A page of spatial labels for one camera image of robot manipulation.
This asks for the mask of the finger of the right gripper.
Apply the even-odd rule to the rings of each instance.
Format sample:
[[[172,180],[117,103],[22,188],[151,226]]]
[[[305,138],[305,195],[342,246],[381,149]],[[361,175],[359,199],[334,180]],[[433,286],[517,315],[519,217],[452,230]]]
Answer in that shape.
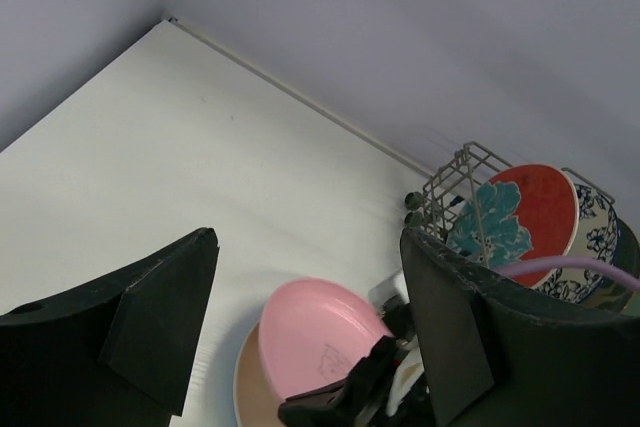
[[[285,426],[355,426],[366,408],[377,411],[388,394],[398,351],[394,338],[381,337],[344,379],[287,398],[278,407],[278,419]]]

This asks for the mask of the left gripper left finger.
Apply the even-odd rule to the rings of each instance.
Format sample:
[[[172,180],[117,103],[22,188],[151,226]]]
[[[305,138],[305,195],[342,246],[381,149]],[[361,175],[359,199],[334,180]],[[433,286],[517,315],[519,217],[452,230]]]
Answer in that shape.
[[[182,414],[219,242],[199,228],[1,317],[4,426],[167,426]]]

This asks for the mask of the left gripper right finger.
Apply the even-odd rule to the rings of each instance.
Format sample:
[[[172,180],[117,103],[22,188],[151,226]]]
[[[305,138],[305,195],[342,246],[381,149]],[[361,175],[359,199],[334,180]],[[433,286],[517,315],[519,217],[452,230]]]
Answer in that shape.
[[[400,254],[440,426],[635,426],[639,321],[531,290],[413,229]]]

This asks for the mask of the pink plate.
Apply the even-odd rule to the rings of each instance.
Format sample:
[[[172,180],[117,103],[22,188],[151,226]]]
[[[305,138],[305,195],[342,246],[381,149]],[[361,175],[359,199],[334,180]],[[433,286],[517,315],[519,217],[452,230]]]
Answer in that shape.
[[[258,349],[271,390],[285,400],[344,379],[390,334],[361,296],[328,280],[300,278],[267,300]]]

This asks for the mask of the cream white plate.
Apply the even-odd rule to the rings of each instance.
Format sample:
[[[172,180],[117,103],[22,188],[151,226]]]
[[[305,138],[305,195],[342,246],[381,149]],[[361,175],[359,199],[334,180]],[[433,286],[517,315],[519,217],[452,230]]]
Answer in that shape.
[[[279,400],[271,391],[262,368],[258,347],[259,324],[240,348],[234,371],[233,402],[239,427],[283,427],[278,418]]]

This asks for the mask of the white plate red teal pattern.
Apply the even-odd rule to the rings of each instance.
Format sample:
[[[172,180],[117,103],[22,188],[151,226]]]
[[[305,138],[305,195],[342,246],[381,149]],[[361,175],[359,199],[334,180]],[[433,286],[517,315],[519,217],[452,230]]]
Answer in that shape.
[[[549,165],[525,164],[503,170],[476,188],[446,245],[495,269],[567,254],[578,223],[579,201],[568,175]]]

